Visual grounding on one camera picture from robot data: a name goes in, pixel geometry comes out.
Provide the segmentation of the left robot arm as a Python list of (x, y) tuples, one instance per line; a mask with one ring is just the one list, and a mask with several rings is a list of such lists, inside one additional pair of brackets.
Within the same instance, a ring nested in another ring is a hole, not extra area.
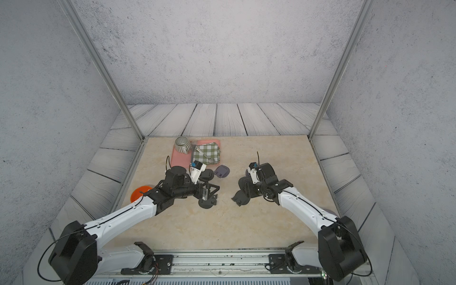
[(131, 204), (85, 224), (68, 224), (55, 242), (49, 265), (65, 285), (83, 285), (96, 274), (114, 270), (157, 276), (159, 263), (144, 242), (115, 249), (105, 249), (105, 245), (136, 224), (164, 212), (176, 199), (194, 197), (204, 209), (216, 205), (220, 188), (210, 183), (213, 178), (214, 172), (197, 162), (189, 169), (171, 167), (163, 180)]

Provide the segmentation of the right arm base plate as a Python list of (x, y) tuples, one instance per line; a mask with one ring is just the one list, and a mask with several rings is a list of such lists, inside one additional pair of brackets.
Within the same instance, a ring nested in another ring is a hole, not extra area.
[(320, 268), (300, 266), (287, 254), (270, 254), (264, 267), (271, 274), (321, 274)]

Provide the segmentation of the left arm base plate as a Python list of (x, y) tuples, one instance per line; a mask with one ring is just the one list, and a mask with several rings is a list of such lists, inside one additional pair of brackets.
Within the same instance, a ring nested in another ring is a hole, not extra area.
[(122, 275), (169, 275), (174, 256), (171, 254), (146, 255), (138, 266), (123, 268)]

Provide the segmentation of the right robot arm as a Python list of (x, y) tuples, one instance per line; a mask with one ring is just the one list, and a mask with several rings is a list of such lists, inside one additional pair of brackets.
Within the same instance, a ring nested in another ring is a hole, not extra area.
[(238, 206), (263, 197), (289, 210), (317, 237), (315, 247), (308, 247), (302, 241), (287, 247), (284, 265), (291, 273), (316, 267), (334, 281), (342, 281), (369, 260), (351, 218), (338, 217), (305, 198), (291, 182), (278, 179), (269, 163), (252, 162), (238, 185), (239, 191), (233, 197)]

